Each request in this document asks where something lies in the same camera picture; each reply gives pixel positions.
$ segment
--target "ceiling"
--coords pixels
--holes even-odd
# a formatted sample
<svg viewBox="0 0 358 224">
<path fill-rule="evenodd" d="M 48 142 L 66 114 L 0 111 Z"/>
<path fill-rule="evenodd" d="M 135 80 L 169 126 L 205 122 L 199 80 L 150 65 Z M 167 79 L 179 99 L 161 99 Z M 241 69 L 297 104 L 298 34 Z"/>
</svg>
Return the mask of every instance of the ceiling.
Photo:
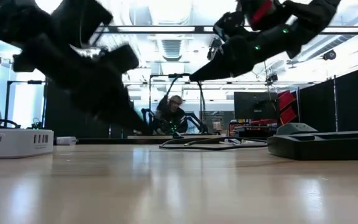
<svg viewBox="0 0 358 224">
<path fill-rule="evenodd" d="M 36 0 L 45 11 L 51 13 L 61 0 Z M 115 26 L 211 26 L 225 12 L 233 11 L 235 0 L 98 0 L 114 16 Z M 358 0 L 342 0 L 339 11 L 330 26 L 358 26 Z M 142 68 L 124 74 L 133 99 L 149 100 L 149 86 L 142 82 L 150 74 L 192 73 L 208 62 L 206 55 L 213 39 L 212 34 L 104 34 L 98 45 L 111 49 L 128 42 L 135 50 Z M 335 60 L 322 60 L 321 55 L 334 49 Z M 0 41 L 0 52 L 11 58 L 19 50 Z M 205 98 L 229 99 L 234 91 L 266 91 L 263 81 L 266 74 L 276 73 L 282 83 L 272 88 L 284 90 L 303 86 L 308 82 L 322 82 L 333 75 L 343 75 L 358 69 L 358 35 L 319 35 L 303 46 L 302 53 L 290 60 L 284 54 L 276 55 L 265 63 L 256 65 L 252 72 L 219 83 L 205 83 Z M 167 77 L 155 77 L 152 85 L 152 100 L 159 100 L 169 87 Z M 172 94 L 185 99 L 200 97 L 194 84 L 180 83 L 173 86 Z M 225 84 L 222 81 L 243 82 Z"/>
</svg>

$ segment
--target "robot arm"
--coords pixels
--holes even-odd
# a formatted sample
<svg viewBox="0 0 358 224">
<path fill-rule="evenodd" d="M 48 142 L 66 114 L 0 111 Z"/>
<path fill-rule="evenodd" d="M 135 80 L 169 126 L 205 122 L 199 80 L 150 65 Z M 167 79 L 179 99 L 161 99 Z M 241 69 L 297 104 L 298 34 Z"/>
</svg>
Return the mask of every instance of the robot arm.
<svg viewBox="0 0 358 224">
<path fill-rule="evenodd" d="M 124 45 L 97 60 L 73 49 L 88 46 L 100 23 L 111 21 L 112 15 L 95 0 L 63 0 L 51 15 L 34 0 L 0 0 L 0 40 L 22 49 L 15 72 L 36 68 L 66 90 L 79 110 L 148 133 L 121 79 L 139 64 L 132 49 Z"/>
<path fill-rule="evenodd" d="M 271 2 L 271 0 L 247 2 L 251 4 L 261 1 Z M 272 28 L 260 32 L 248 32 L 241 27 L 245 30 L 242 34 L 234 32 L 238 30 L 241 23 L 235 23 L 229 19 L 233 14 L 225 14 L 214 25 L 217 27 L 214 30 L 218 36 L 227 41 L 216 52 L 213 60 L 192 74 L 190 80 L 204 81 L 237 77 L 251 71 L 255 64 L 282 52 L 287 52 L 288 56 L 293 58 L 300 53 L 302 45 L 307 44 L 328 26 L 336 13 L 339 2 L 340 0 L 312 0 L 308 5 L 291 1 L 284 2 L 282 5 L 260 4 L 270 6 L 270 9 L 277 9 L 277 12 L 273 11 L 269 14 L 265 10 L 264 14 L 261 13 L 256 19 L 252 16 L 254 14 L 251 14 L 253 7 L 242 6 L 243 13 L 253 19 L 254 23 L 251 24 L 251 28 L 256 29 L 260 27 L 260 24 L 274 25 L 261 26 Z M 293 24 L 287 25 L 282 22 L 292 14 L 298 16 Z"/>
</svg>

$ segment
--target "power strip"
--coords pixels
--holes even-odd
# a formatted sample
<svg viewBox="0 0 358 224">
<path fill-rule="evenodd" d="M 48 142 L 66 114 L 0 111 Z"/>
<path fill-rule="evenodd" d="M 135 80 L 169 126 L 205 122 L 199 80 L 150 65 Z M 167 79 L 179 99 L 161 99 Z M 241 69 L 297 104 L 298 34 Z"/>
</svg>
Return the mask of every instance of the power strip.
<svg viewBox="0 0 358 224">
<path fill-rule="evenodd" d="M 53 131 L 0 129 L 0 159 L 38 156 L 53 151 Z"/>
</svg>

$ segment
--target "table surface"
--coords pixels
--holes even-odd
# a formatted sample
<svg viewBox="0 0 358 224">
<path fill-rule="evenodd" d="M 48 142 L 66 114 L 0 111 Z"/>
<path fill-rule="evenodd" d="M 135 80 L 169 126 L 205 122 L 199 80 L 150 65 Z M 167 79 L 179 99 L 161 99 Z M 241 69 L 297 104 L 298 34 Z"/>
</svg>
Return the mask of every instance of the table surface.
<svg viewBox="0 0 358 224">
<path fill-rule="evenodd" d="M 5 223 L 358 223 L 358 161 L 68 146 L 0 160 Z"/>
</svg>

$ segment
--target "metal frame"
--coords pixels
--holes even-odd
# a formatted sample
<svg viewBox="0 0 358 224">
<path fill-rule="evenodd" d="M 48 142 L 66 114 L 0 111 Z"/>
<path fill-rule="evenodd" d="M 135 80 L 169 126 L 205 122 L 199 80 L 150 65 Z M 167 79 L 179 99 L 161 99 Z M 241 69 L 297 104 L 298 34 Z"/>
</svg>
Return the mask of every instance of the metal frame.
<svg viewBox="0 0 358 224">
<path fill-rule="evenodd" d="M 298 120 L 301 123 L 301 88 L 296 88 L 296 106 L 298 107 Z"/>
<path fill-rule="evenodd" d="M 9 96 L 11 94 L 11 85 L 13 83 L 27 83 L 29 85 L 41 85 L 41 84 L 45 83 L 45 86 L 44 86 L 44 98 L 45 98 L 45 91 L 46 91 L 46 86 L 47 86 L 46 81 L 41 81 L 41 80 L 12 81 L 12 80 L 8 80 L 6 82 L 6 99 L 5 99 L 5 115 L 4 115 L 5 120 L 7 120 L 8 113 L 9 113 Z M 44 107 L 42 108 L 42 121 L 41 121 L 42 126 L 44 126 L 45 106 L 46 106 L 46 100 L 44 100 Z"/>
<path fill-rule="evenodd" d="M 100 26 L 99 28 L 102 31 L 96 31 L 95 34 L 214 34 L 212 26 Z M 358 26 L 330 26 L 320 34 L 358 35 Z"/>
</svg>

